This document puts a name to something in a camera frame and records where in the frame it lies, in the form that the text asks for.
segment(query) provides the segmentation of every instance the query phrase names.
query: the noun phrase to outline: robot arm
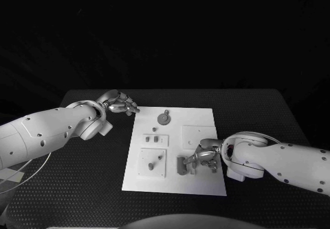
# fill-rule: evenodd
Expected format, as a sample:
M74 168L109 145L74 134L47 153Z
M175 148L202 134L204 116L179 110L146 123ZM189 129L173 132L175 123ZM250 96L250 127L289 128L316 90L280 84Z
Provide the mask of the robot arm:
M269 145L269 137L241 132L225 141L204 139L185 164L202 162L209 155L222 154L227 176L238 181L261 178L264 170L284 183L330 195L330 151L289 143Z
M109 91L97 101L73 103L34 113L0 126L0 170L32 160L60 148L71 137L91 139L113 128L106 112L140 112L132 98L117 90Z

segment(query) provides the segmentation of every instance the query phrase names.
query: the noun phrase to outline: black background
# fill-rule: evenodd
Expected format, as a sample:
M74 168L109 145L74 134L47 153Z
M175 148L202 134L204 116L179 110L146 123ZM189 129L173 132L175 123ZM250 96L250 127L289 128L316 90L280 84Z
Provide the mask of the black background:
M276 88L330 148L326 17L312 1L3 7L0 123L71 89Z

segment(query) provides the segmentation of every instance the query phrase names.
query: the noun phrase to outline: white board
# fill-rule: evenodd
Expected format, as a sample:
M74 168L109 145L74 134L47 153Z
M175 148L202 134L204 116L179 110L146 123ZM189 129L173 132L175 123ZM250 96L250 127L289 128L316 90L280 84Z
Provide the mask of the white board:
M140 113L136 114L130 152L127 158L123 191L165 192L196 195L227 196L225 181L222 173L221 158L218 160L218 172L202 166L196 167L195 175L189 172L182 176L178 174L178 156L189 157L195 149L183 149L183 126L208 127L208 131L195 133L194 141L205 138L218 139L212 109L178 108L178 107L139 107ZM169 110L171 123L160 125L158 117ZM153 146L143 145L145 135L166 135L168 147L158 147L166 150L165 177L140 176L139 161L140 150L153 149Z

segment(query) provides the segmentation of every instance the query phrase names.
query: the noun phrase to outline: textured table surface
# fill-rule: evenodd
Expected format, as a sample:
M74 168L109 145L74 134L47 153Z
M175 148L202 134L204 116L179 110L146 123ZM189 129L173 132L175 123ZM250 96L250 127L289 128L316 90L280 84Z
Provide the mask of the textured table surface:
M94 100L107 90L71 90L61 107ZM281 94L274 89L122 90L140 106L212 108L218 137L256 131L309 145ZM276 180L238 182L225 176L228 197L122 191L134 117L107 113L107 136L70 140L8 208L9 228L120 227L140 219L199 213L269 228L330 228L330 199ZM45 157L34 160L24 180Z

